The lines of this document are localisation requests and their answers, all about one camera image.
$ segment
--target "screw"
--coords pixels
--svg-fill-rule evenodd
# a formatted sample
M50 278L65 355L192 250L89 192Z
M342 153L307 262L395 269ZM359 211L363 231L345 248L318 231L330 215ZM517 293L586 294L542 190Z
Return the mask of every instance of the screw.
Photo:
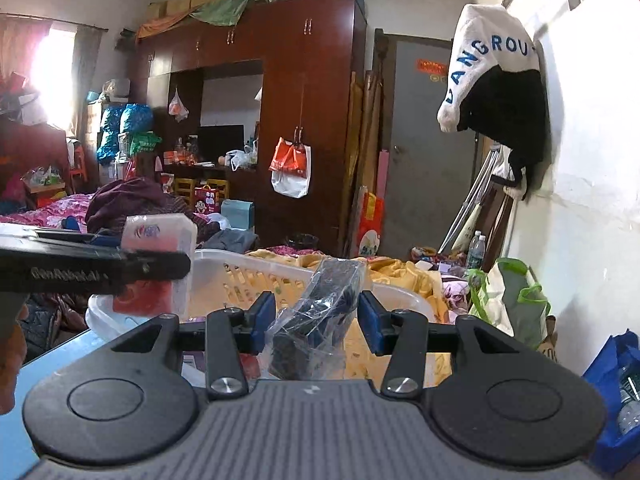
M242 383L233 377L220 377L211 383L211 389L217 394L236 394L242 389Z
M386 390L395 394L410 394L417 389L418 383L411 377L396 377L386 384Z

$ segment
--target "blue gripper pad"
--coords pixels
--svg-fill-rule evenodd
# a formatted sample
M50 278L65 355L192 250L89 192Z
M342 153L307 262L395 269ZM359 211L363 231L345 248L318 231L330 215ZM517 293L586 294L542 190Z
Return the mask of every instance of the blue gripper pad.
M358 324L372 354L383 356L393 352L398 332L391 323L391 313L370 290L364 290L358 297Z
M276 319L276 297L271 292L263 292L252 304L249 314L255 316L251 343L254 352L258 354L264 349L264 333Z

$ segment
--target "gray ribbed panel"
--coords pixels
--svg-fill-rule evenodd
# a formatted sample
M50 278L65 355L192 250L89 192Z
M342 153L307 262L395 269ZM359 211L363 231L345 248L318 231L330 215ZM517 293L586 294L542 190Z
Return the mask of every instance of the gray ribbed panel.
M212 402L194 430L155 459L120 471L83 472L43 462L28 478L595 480L599 476L582 463L522 473L473 462L443 444L415 406L382 399L367 381L261 381L244 399Z

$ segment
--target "gray curtain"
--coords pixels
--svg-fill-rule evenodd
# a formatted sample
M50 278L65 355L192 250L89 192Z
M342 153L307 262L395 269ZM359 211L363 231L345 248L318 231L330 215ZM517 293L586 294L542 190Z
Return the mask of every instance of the gray curtain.
M71 118L71 134L84 144L86 133L86 95L91 89L95 63L102 40L102 31L93 27L78 25L74 56L71 62L74 113Z

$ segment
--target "human hand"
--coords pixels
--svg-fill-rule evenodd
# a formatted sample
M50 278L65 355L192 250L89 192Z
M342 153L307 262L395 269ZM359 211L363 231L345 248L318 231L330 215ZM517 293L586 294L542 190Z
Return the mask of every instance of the human hand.
M18 319L29 315L26 305L22 306ZM0 341L0 415L9 413L15 406L15 383L22 362L27 355L27 343L18 323L8 339Z

